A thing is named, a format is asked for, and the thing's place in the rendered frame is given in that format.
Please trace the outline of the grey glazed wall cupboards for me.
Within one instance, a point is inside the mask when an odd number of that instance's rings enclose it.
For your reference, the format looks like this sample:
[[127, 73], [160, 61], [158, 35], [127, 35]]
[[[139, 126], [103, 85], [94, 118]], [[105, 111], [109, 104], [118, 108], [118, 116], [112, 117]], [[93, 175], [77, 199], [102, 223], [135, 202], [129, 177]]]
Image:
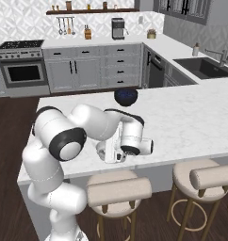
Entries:
[[206, 24], [212, 0], [154, 0], [154, 11], [196, 24]]

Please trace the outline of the black dishwasher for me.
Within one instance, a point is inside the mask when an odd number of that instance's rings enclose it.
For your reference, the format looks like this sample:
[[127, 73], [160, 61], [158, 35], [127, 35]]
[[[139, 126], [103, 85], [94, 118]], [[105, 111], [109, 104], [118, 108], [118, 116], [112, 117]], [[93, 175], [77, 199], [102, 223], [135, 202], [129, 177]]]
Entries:
[[153, 50], [145, 47], [143, 87], [162, 88], [164, 86], [165, 67], [165, 60]]

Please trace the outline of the dark wooden wall shelf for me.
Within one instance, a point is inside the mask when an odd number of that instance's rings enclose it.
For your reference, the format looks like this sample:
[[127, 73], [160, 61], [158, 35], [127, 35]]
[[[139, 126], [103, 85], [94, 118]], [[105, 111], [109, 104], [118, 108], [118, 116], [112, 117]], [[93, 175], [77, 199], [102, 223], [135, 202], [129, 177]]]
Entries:
[[75, 9], [75, 10], [47, 10], [46, 15], [66, 15], [66, 14], [94, 14], [94, 13], [116, 13], [116, 12], [137, 12], [136, 8], [108, 8], [108, 9]]

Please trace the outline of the grey base cupboard run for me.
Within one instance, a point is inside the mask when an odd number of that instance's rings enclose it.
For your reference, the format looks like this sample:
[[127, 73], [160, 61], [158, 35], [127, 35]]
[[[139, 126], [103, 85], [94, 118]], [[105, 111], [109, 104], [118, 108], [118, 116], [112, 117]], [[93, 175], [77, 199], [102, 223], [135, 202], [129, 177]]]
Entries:
[[139, 84], [140, 44], [58, 46], [42, 52], [52, 92]]

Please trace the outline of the wooden knife block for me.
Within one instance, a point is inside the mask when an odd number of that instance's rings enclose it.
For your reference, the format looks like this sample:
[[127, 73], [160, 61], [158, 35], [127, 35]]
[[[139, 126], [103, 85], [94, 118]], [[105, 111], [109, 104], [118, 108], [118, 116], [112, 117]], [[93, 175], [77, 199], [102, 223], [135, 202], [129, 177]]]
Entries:
[[87, 24], [84, 27], [84, 36], [85, 40], [91, 40], [91, 29], [88, 27]]

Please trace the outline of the dark blue bowl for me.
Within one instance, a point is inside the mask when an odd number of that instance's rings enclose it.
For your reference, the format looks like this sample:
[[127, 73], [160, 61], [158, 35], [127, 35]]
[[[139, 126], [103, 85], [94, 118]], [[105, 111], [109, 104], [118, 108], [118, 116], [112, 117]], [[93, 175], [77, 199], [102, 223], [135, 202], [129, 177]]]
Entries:
[[121, 106], [130, 106], [138, 99], [138, 92], [132, 88], [119, 88], [114, 91], [114, 99]]

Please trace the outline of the dark inset sink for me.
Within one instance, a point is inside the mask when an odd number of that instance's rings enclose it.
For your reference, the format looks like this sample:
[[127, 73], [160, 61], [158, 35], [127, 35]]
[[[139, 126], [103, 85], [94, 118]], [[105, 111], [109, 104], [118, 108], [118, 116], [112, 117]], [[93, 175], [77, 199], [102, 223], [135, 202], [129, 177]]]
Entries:
[[228, 67], [221, 67], [218, 62], [208, 57], [181, 58], [175, 62], [200, 79], [228, 77]]

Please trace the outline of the beige padded bar stool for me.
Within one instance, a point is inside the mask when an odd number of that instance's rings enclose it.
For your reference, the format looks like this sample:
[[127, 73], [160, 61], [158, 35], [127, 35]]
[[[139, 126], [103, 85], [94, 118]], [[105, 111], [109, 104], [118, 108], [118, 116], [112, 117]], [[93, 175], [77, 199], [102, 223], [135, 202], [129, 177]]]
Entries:
[[137, 209], [144, 199], [152, 197], [148, 178], [139, 178], [134, 171], [122, 170], [91, 176], [88, 184], [88, 205], [98, 215], [97, 234], [105, 240], [104, 219], [122, 218], [124, 228], [130, 223], [130, 234], [124, 241], [135, 241]]
[[[172, 168], [172, 188], [167, 220], [171, 218], [180, 227], [177, 241], [182, 241], [185, 231], [204, 231], [205, 241], [221, 199], [228, 193], [228, 165], [221, 166], [211, 159], [177, 163]], [[187, 203], [182, 222], [174, 216], [174, 207], [179, 202]], [[197, 229], [187, 227], [195, 207], [204, 213], [204, 224]]]

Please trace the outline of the steel range with oven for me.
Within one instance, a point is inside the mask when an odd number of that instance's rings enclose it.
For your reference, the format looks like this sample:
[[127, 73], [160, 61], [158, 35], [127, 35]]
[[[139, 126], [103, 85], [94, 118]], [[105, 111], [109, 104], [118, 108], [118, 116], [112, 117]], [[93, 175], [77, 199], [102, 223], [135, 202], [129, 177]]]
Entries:
[[10, 97], [50, 93], [42, 44], [43, 40], [13, 40], [0, 44], [0, 70]]

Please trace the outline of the grey sink base cupboards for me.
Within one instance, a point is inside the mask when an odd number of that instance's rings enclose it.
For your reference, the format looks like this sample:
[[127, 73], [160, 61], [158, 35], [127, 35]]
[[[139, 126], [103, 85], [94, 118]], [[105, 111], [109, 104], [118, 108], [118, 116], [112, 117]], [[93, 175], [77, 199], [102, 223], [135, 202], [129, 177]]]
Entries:
[[164, 87], [196, 85], [196, 82], [186, 76], [170, 63], [166, 64], [164, 75]]

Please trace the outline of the steel tap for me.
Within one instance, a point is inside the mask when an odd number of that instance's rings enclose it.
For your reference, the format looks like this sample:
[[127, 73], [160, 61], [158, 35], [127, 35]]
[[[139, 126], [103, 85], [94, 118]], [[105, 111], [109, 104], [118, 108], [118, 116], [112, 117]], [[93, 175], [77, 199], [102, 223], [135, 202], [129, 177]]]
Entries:
[[228, 62], [228, 51], [222, 50], [221, 52], [205, 49], [206, 52], [220, 55], [220, 66], [223, 67]]

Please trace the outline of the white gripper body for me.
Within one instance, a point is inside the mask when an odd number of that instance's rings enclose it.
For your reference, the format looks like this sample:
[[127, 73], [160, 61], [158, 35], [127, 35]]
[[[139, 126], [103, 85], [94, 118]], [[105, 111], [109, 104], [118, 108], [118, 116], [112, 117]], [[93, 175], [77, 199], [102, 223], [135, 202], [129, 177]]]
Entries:
[[122, 126], [119, 125], [115, 134], [106, 141], [105, 162], [108, 164], [120, 163], [123, 160], [121, 134]]

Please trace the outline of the white soap dispenser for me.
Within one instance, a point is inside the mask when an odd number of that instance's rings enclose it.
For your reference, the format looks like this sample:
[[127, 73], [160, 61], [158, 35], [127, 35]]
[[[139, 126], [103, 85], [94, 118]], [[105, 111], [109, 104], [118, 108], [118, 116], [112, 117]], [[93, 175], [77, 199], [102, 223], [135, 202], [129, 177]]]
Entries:
[[195, 45], [193, 46], [192, 55], [198, 56], [199, 50], [200, 50], [200, 44], [198, 42], [196, 42]]

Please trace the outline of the steel coffee machine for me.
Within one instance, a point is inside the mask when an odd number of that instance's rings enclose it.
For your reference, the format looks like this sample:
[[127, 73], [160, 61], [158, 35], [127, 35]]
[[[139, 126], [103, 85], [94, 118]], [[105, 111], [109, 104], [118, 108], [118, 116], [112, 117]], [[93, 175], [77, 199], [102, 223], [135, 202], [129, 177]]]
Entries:
[[111, 29], [113, 40], [123, 40], [124, 34], [128, 34], [128, 30], [125, 28], [124, 18], [112, 18]]

